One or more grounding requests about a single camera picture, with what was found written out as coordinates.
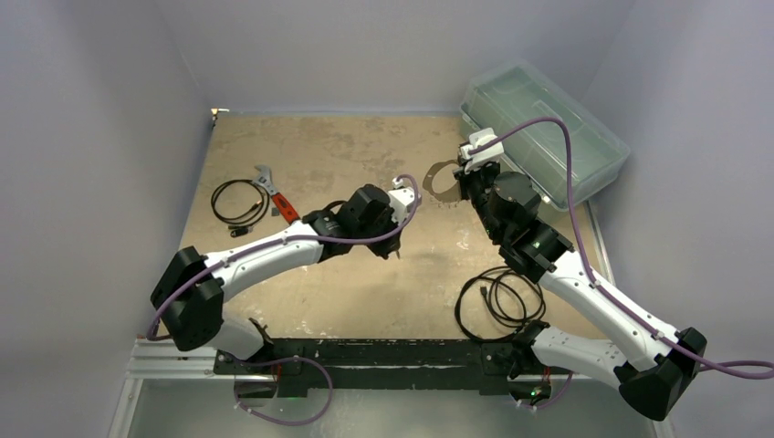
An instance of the adjustable wrench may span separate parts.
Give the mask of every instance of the adjustable wrench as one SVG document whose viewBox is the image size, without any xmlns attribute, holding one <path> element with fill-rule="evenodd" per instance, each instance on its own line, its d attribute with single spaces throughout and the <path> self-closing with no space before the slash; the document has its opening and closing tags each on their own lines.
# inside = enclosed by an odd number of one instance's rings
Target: adjustable wrench
<svg viewBox="0 0 774 438">
<path fill-rule="evenodd" d="M 290 205 L 288 199 L 283 196 L 271 182 L 271 169 L 263 164 L 258 164 L 256 169 L 258 169 L 258 176 L 253 180 L 253 184 L 260 185 L 267 189 L 267 192 L 269 196 L 271 196 L 274 205 L 277 206 L 279 213 L 282 214 L 282 217 L 284 217 L 286 221 L 288 221 L 288 224 L 293 224 L 299 219 L 298 213 L 296 212 L 296 209 L 293 208 L 293 205 Z"/>
</svg>

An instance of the plastic storage container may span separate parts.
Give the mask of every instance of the plastic storage container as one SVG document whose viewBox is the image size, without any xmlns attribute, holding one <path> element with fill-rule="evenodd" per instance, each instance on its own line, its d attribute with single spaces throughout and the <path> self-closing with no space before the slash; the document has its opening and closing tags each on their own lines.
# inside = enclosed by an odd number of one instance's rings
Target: plastic storage container
<svg viewBox="0 0 774 438">
<path fill-rule="evenodd" d="M 575 204 L 612 183 L 629 156 L 629 147 L 623 141 L 578 101 L 523 61 L 473 78 L 460 109 L 460 133 L 465 138 L 483 128 L 492 128 L 499 135 L 540 116 L 564 120 L 572 141 Z M 532 178 L 556 208 L 569 208 L 567 156 L 558 126 L 532 125 L 505 140 L 503 147 L 508 159 Z"/>
</svg>

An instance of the clear plastic lid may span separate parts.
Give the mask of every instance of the clear plastic lid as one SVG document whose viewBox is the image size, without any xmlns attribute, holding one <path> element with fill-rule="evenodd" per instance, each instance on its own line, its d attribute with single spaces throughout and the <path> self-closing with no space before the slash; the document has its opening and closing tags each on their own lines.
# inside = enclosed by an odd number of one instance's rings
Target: clear plastic lid
<svg viewBox="0 0 774 438">
<path fill-rule="evenodd" d="M 572 142 L 572 185 L 581 203 L 612 183 L 629 147 L 582 105 L 530 64 L 519 61 L 473 78 L 461 105 L 475 125 L 502 134 L 540 116 L 567 124 Z M 564 136 L 553 123 L 539 123 L 503 142 L 514 162 L 561 210 L 568 209 Z"/>
</svg>

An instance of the stain on surface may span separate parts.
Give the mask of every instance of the stain on surface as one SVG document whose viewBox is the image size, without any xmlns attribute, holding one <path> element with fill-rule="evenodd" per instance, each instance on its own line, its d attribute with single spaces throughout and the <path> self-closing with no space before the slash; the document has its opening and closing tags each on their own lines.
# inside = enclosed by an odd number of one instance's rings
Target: stain on surface
<svg viewBox="0 0 774 438">
<path fill-rule="evenodd" d="M 384 132 L 384 118 L 369 117 L 365 121 L 365 128 L 369 132 Z"/>
<path fill-rule="evenodd" d="M 327 169 L 290 171 L 284 182 L 284 187 L 280 187 L 279 190 L 283 193 L 326 192 L 333 187 L 335 180 L 335 173 Z"/>
</svg>

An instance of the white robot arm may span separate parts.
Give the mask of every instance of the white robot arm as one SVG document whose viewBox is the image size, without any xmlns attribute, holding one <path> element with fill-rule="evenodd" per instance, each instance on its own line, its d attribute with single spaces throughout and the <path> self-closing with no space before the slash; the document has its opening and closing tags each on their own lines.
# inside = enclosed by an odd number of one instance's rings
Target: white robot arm
<svg viewBox="0 0 774 438">
<path fill-rule="evenodd" d="M 516 364 L 511 377 L 535 365 L 576 371 L 613 386 L 634 409 L 662 420 L 698 373 L 699 364 L 655 339 L 599 287 L 664 339 L 699 356 L 706 339 L 693 328 L 678 331 L 663 322 L 593 270 L 592 283 L 571 242 L 537 218 L 541 197 L 527 175 L 500 171 L 504 150 L 500 142 L 491 144 L 496 138 L 491 129 L 482 130 L 460 147 L 455 178 L 463 199 L 471 201 L 511 269 L 567 301 L 609 338 L 585 339 L 535 321 L 514 337 Z"/>
<path fill-rule="evenodd" d="M 349 253 L 359 239 L 382 258 L 400 248 L 400 231 L 419 199 L 403 180 L 385 192 L 367 184 L 334 213 L 314 211 L 287 229 L 247 245 L 200 255 L 192 246 L 173 257 L 151 295 L 161 319 L 180 351 L 210 346 L 238 359 L 255 356 L 271 338 L 257 321 L 223 311 L 223 304 L 243 290 L 290 269 Z M 374 239 L 394 232 L 386 239 Z M 191 278 L 206 272 L 178 297 Z"/>
</svg>

